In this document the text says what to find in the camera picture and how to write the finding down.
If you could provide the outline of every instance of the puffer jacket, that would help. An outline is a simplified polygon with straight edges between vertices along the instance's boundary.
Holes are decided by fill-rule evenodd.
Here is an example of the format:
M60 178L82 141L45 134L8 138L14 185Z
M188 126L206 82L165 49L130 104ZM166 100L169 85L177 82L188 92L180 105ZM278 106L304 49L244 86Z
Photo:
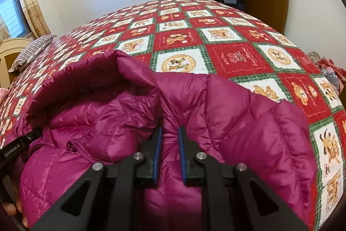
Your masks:
M121 51L68 65L46 80L6 144L36 126L43 137L17 159L32 226L95 162L116 163L163 125L159 185L142 199L143 230L201 230L200 188L187 188L178 127L219 162L244 162L307 223L316 161L303 112L217 75L154 73Z

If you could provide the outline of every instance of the pillow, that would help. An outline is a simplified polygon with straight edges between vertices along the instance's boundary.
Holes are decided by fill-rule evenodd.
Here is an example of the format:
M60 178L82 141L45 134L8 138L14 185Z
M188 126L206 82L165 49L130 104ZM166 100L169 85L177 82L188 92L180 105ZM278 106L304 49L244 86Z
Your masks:
M9 73L21 69L22 71L49 45L56 35L48 34L39 37L30 43L15 59Z
M8 95L8 89L0 87L0 105L5 101L7 95Z

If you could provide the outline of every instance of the bed headboard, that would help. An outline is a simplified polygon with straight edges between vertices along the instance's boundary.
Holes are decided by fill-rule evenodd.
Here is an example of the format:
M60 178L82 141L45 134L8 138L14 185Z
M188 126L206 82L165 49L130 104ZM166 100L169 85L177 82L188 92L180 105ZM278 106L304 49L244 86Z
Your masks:
M12 38L4 40L0 44L0 85L3 88L8 88L11 82L16 77L16 73L9 73L12 63L17 58L19 53L23 51L27 45L32 42L25 38Z

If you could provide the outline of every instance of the curtain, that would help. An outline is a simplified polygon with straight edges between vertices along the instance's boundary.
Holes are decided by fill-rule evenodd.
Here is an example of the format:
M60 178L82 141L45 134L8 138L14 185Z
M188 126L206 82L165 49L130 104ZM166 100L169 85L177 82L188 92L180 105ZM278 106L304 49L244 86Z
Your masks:
M20 0L24 15L29 23L32 33L39 38L46 34L50 34L46 21L42 15L37 0Z
M0 43L8 38L10 38L10 33L8 32L8 28L6 26L5 21L0 15Z

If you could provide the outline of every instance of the red and white checkered quilt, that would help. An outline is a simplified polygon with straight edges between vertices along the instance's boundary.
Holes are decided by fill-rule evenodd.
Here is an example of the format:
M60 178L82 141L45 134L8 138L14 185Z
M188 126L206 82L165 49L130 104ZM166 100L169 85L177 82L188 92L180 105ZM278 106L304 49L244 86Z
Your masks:
M318 164L310 229L345 190L346 112L328 80L285 36L214 0L156 0L90 21L47 47L19 75L1 106L0 144L45 79L72 62L120 49L155 72L215 73L304 111ZM334 154L324 154L331 134Z

